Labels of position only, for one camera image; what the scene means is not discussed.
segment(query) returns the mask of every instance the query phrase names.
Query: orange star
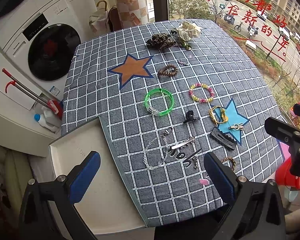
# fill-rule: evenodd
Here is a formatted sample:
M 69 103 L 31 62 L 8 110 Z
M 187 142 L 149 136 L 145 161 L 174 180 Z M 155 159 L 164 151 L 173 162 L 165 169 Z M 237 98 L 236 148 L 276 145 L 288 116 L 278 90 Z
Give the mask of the orange star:
M 135 58 L 127 54 L 124 62 L 108 70 L 108 72 L 119 74 L 120 88 L 123 88 L 134 77 L 153 78 L 150 72 L 146 69 L 146 65 L 153 56 L 144 58 Z

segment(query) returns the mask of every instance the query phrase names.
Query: green bangle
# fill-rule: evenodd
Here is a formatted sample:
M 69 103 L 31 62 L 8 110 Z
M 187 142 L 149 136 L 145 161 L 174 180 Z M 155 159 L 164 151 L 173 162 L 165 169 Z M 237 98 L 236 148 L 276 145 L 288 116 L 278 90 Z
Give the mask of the green bangle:
M 158 111 L 158 110 L 156 110 L 155 108 L 153 108 L 152 106 L 149 105 L 149 102 L 148 102 L 149 98 L 150 98 L 150 96 L 152 96 L 155 93 L 163 93 L 163 94 L 169 96 L 169 98 L 171 100 L 171 106 L 169 107 L 169 109 L 164 110 L 164 111 Z M 149 93 L 146 95 L 146 98 L 145 98 L 145 107 L 146 107 L 146 109 L 151 114 L 154 114 L 156 116 L 163 116 L 163 115 L 166 115 L 166 114 L 170 113 L 172 108 L 173 108 L 173 104 L 174 104 L 174 99 L 173 99 L 172 94 L 168 90 L 165 90 L 163 88 L 152 89 L 151 91 L 149 91 Z

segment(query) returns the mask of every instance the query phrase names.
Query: blue bottle cap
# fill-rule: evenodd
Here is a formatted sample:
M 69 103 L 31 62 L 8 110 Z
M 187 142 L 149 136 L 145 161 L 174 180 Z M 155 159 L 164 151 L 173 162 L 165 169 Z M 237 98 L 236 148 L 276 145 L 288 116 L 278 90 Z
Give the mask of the blue bottle cap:
M 39 120 L 40 120 L 40 115 L 39 115 L 39 114 L 35 114 L 35 115 L 34 115 L 34 119 L 35 119 L 37 122 L 39 122 Z

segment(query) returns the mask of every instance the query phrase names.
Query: table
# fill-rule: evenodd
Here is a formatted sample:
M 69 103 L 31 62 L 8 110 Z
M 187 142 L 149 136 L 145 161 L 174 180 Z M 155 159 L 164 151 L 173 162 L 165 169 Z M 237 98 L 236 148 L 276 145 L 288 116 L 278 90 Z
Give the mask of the table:
M 209 20 L 193 20 L 203 27 L 200 38 L 190 42 L 192 50 L 170 47 L 159 52 L 148 49 L 145 42 L 155 33 L 168 33 L 182 21 L 165 21 L 136 26 L 93 39 L 78 46 L 66 81 L 62 134 L 73 130 L 96 115 L 106 120 L 120 165 L 139 204 L 150 220 L 159 226 L 205 214 L 223 205 L 213 184 L 201 185 L 206 176 L 203 155 L 213 151 L 219 159 L 236 160 L 235 173 L 249 180 L 262 182 L 282 163 L 276 139 L 264 129 L 269 116 L 283 120 L 271 91 L 248 56 L 219 26 Z M 107 70 L 124 62 L 127 53 L 135 58 L 152 59 L 146 68 L 154 78 L 133 78 L 119 89 L 119 75 Z M 178 60 L 188 62 L 182 66 Z M 176 76 L 158 76 L 166 64 L 175 64 Z M 189 87 L 197 82 L 210 85 L 215 91 L 211 104 L 196 103 Z M 170 114 L 157 117 L 144 107 L 144 97 L 153 88 L 165 88 L 174 97 Z M 209 118 L 210 105 L 227 106 L 231 98 L 240 114 L 250 119 L 244 126 L 242 145 L 225 149 L 210 137 L 213 129 Z M 152 100 L 163 110 L 167 102 Z M 183 124 L 185 113 L 194 111 L 200 121 Z M 173 127 L 168 143 L 177 143 L 194 136 L 196 142 L 184 148 L 187 155 L 202 148 L 199 167 L 185 169 L 182 160 L 168 157 L 167 164 L 149 170 L 143 163 L 143 150 L 149 141 Z M 157 165 L 164 143 L 157 140 L 147 155 L 150 165 Z

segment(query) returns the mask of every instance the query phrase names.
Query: scooter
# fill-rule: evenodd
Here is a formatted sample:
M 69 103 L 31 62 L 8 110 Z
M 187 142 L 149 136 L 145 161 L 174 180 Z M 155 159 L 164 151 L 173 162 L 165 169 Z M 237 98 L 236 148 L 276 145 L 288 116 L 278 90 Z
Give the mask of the scooter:
M 258 34 L 258 27 L 255 28 L 251 24 L 249 24 L 248 32 L 249 32 L 249 38 L 255 37 Z
M 227 23 L 234 25 L 234 17 L 233 15 L 226 14 L 223 18 Z

